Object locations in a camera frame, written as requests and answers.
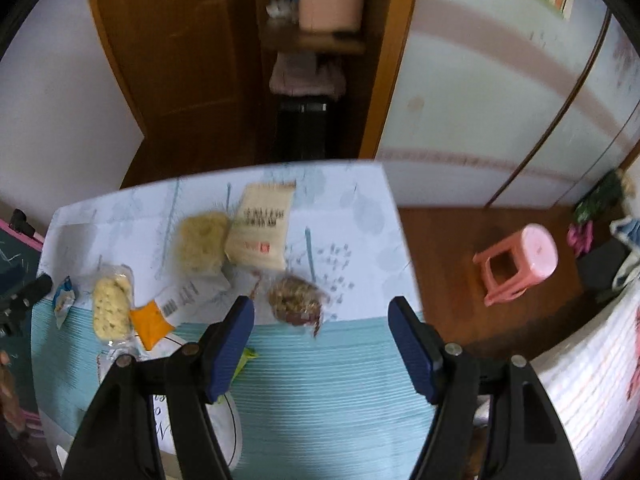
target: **teal striped tablecloth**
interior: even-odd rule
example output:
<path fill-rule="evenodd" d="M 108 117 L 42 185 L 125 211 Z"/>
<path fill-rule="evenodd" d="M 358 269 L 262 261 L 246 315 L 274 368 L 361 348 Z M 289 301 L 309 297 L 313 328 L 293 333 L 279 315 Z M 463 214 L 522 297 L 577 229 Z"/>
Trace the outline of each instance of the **teal striped tablecloth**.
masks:
<path fill-rule="evenodd" d="M 175 333 L 197 340 L 205 328 Z M 75 434 L 98 387 L 91 312 L 72 309 L 58 330 L 50 301 L 41 301 L 32 333 L 38 405 Z M 231 389 L 243 439 L 234 478 L 408 478 L 434 409 L 413 390 L 385 318 L 328 322 L 317 338 L 255 326 L 249 346 L 260 357 Z"/>

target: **round plate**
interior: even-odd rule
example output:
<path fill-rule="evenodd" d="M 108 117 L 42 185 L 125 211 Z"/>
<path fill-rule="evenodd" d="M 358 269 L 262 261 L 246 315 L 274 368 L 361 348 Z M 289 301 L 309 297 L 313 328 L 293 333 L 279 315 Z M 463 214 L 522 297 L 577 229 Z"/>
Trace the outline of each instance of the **round plate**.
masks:
<path fill-rule="evenodd" d="M 168 357 L 186 343 L 178 336 L 169 334 L 147 352 L 142 346 L 139 336 L 136 336 L 136 342 L 138 343 L 140 360 L 142 361 Z M 108 359 L 108 356 L 98 355 L 98 379 L 100 381 L 106 375 L 111 362 L 112 360 Z M 219 402 L 207 404 L 207 413 L 209 413 L 211 427 L 216 434 L 220 451 L 225 457 L 229 469 L 233 470 L 238 464 L 242 453 L 242 429 L 240 427 L 240 415 L 231 394 L 227 392 Z M 164 452 L 175 455 L 169 411 L 164 396 L 154 396 L 154 415 L 156 416 L 158 447 Z"/>

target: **human hand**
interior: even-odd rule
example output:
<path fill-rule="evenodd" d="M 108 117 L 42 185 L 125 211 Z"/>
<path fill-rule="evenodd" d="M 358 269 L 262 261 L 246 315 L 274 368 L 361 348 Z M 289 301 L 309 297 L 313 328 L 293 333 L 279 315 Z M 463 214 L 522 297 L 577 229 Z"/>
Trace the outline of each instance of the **human hand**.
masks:
<path fill-rule="evenodd" d="M 0 412 L 17 431 L 24 431 L 26 420 L 15 392 L 14 377 L 6 366 L 11 362 L 6 352 L 0 352 Z"/>

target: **plastic packaging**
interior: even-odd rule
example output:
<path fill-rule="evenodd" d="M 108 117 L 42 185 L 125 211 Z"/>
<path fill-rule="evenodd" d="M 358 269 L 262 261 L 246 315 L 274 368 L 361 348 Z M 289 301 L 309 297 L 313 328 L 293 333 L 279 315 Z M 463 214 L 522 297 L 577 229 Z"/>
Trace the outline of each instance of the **plastic packaging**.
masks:
<path fill-rule="evenodd" d="M 329 295 L 313 283 L 291 274 L 274 283 L 268 293 L 269 304 L 276 319 L 294 326 L 313 325 L 314 336 L 322 323 L 322 306 Z"/>
<path fill-rule="evenodd" d="M 296 184 L 248 184 L 226 239 L 233 264 L 284 270 L 284 245 Z"/>
<path fill-rule="evenodd" d="M 219 275 L 225 262 L 229 224 L 229 218 L 220 211 L 184 218 L 174 242 L 178 273 L 187 277 Z"/>
<path fill-rule="evenodd" d="M 169 332 L 191 319 L 207 301 L 230 287 L 220 274 L 215 278 L 189 280 L 171 285 L 142 308 L 129 315 L 145 350 L 151 350 Z"/>
<path fill-rule="evenodd" d="M 133 307 L 133 276 L 124 266 L 103 266 L 92 292 L 94 332 L 108 346 L 128 344 L 133 338 L 129 311 Z"/>
<path fill-rule="evenodd" d="M 56 317 L 56 326 L 58 329 L 65 322 L 66 315 L 74 303 L 76 302 L 76 293 L 71 283 L 71 278 L 66 277 L 62 283 L 58 285 L 55 295 L 53 296 L 53 314 Z"/>

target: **blue gripper pad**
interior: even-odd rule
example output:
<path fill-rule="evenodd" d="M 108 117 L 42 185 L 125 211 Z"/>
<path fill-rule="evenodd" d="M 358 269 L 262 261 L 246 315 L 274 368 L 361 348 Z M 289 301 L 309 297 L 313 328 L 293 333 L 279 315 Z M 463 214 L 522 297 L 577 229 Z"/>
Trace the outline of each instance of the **blue gripper pad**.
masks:
<path fill-rule="evenodd" d="M 444 389 L 440 336 L 420 322 L 403 296 L 389 303 L 388 321 L 415 391 L 431 404 L 439 403 Z"/>
<path fill-rule="evenodd" d="M 229 391 L 242 350 L 254 329 L 254 319 L 253 301 L 246 296 L 238 296 L 225 319 L 218 323 L 212 344 L 203 355 L 203 366 L 209 368 L 206 387 L 209 402 L 216 402 L 220 395 Z"/>

